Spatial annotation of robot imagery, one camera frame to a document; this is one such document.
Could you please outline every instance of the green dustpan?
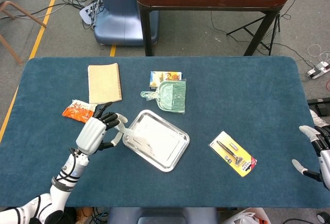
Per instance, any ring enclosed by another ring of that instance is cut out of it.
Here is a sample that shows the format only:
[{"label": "green dustpan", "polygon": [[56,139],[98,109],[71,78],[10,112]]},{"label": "green dustpan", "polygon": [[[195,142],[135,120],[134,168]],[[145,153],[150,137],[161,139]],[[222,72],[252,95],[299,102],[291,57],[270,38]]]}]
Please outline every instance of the green dustpan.
[{"label": "green dustpan", "polygon": [[186,81],[163,81],[156,91],[143,91],[141,97],[156,99],[158,107],[165,111],[184,113]]}]

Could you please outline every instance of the orange snack bag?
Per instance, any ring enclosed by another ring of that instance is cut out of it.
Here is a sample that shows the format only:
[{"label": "orange snack bag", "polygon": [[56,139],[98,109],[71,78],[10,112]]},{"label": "orange snack bag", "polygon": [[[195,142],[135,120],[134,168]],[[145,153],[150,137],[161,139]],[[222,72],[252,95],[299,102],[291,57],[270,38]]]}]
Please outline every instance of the orange snack bag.
[{"label": "orange snack bag", "polygon": [[97,104],[88,104],[80,100],[72,100],[62,116],[75,119],[80,122],[87,122],[93,116]]}]

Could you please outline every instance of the floor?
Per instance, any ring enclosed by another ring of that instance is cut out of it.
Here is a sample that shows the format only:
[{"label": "floor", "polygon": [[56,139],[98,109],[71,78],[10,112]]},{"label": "floor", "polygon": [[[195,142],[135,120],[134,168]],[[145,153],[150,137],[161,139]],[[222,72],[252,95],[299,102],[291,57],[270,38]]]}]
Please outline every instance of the floor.
[{"label": "floor", "polygon": [[[30,12],[40,10],[49,5],[50,0],[11,0]],[[284,10],[287,10],[293,0],[289,0]],[[281,19],[281,32],[276,35],[275,42],[285,44],[296,50],[303,58],[318,63],[316,57],[307,53],[307,48],[314,43],[322,47],[322,51],[330,50],[330,2],[328,0],[296,0],[288,14],[291,20]],[[260,13],[247,12],[213,12],[212,19],[216,28],[230,31],[258,17]],[[27,61],[30,55],[43,56],[109,56],[110,46],[96,42],[91,30],[83,29],[77,9],[64,6],[51,14],[38,50],[31,53],[40,26],[24,19],[0,20],[0,33],[12,45],[16,53]],[[251,38],[244,31],[233,34],[236,39],[249,41]],[[161,13],[160,38],[154,48],[159,56],[172,55],[242,55],[247,42],[237,42],[215,30],[210,20],[210,12],[198,11],[165,11]],[[8,51],[0,46],[0,124],[2,124],[12,97],[18,86],[24,65],[19,66]],[[316,47],[311,53],[316,54]],[[115,56],[144,56],[142,47],[117,46]],[[273,55],[285,55],[294,58],[301,74],[309,70],[309,66],[292,50],[281,45],[275,45]],[[307,99],[330,97],[325,84],[330,74],[316,80],[306,80],[301,76]],[[287,218],[303,218],[317,223],[315,218],[319,210],[314,209],[266,209],[272,223],[282,223]]]}]

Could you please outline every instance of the blue felt tablecloth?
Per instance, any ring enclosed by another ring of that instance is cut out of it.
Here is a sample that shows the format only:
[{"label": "blue felt tablecloth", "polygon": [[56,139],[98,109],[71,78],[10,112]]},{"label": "blue felt tablecloth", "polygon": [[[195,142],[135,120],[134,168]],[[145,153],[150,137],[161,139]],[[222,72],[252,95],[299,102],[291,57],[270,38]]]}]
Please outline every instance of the blue felt tablecloth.
[{"label": "blue felt tablecloth", "polygon": [[[35,58],[24,69],[0,145],[0,205],[22,205],[49,191],[83,123],[61,114],[72,99],[88,101],[88,65],[118,62],[123,100],[109,110],[129,123],[150,109],[187,132],[176,168],[161,172],[122,142],[97,152],[68,206],[330,206],[321,183],[299,174],[292,158],[318,170],[298,129],[312,125],[295,62],[288,57]],[[140,92],[150,71],[187,79],[186,113],[161,111]],[[208,144],[225,130],[258,160],[241,178]],[[110,140],[115,131],[108,132]]]}]

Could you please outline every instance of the metal tray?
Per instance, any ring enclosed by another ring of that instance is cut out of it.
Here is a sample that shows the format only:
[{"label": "metal tray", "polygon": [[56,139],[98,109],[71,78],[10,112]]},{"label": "metal tray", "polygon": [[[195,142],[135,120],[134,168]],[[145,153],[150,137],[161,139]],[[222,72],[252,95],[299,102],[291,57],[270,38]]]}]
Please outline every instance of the metal tray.
[{"label": "metal tray", "polygon": [[189,144],[187,133],[147,109],[140,112],[129,129],[145,134],[145,138],[124,135],[124,144],[164,172],[174,169]]}]

